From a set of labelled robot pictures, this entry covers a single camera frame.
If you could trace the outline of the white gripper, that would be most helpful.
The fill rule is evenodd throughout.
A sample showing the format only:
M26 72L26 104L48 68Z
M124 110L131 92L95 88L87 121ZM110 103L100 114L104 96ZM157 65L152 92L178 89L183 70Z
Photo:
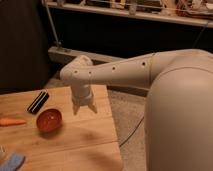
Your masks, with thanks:
M88 108L92 110L94 113L97 113L97 107L93 104L93 92L90 85L80 84L80 85L72 85L72 101L75 105L73 105L73 113L74 115L78 114L80 106L88 105Z

